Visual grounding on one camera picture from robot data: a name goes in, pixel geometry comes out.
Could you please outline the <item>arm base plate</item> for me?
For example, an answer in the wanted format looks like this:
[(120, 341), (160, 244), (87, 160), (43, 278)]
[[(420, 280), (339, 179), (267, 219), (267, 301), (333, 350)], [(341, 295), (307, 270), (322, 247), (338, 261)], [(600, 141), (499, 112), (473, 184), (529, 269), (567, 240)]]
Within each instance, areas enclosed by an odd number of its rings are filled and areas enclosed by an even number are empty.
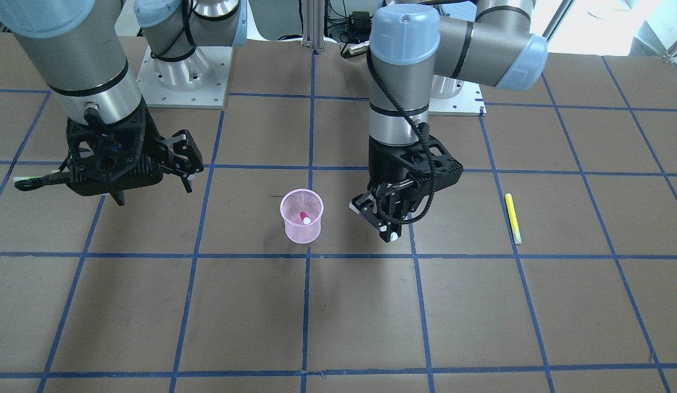
[(480, 85), (433, 76), (429, 115), (480, 116), (486, 112)]
[(148, 48), (136, 80), (151, 109), (223, 109), (232, 55), (231, 47), (197, 47), (188, 59), (164, 62)]

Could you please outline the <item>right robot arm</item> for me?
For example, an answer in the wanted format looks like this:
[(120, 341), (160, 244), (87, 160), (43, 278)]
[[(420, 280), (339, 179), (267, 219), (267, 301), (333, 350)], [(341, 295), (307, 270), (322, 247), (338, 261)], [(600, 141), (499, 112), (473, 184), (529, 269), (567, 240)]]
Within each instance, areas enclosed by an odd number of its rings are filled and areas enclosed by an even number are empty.
[(21, 191), (63, 184), (81, 196), (110, 195), (177, 176), (186, 192), (203, 172), (186, 129), (166, 138), (149, 111), (221, 109), (232, 49), (248, 38), (246, 1), (136, 1), (148, 42), (132, 69), (116, 34), (119, 1), (0, 1), (0, 21), (67, 114), (67, 156), (46, 176), (15, 177)]

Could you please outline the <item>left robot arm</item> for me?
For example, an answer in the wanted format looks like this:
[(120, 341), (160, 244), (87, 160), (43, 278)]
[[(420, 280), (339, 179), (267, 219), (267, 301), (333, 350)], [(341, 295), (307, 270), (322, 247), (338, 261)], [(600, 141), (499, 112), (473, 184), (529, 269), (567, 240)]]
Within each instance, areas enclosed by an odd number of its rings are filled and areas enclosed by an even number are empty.
[(420, 221), (435, 193), (456, 184), (463, 172), (429, 129), (433, 77), (530, 89), (548, 58), (548, 41), (530, 31), (536, 4), (476, 1), (471, 21), (443, 16), (429, 2), (376, 10), (366, 54), (370, 181), (350, 207), (386, 243)]

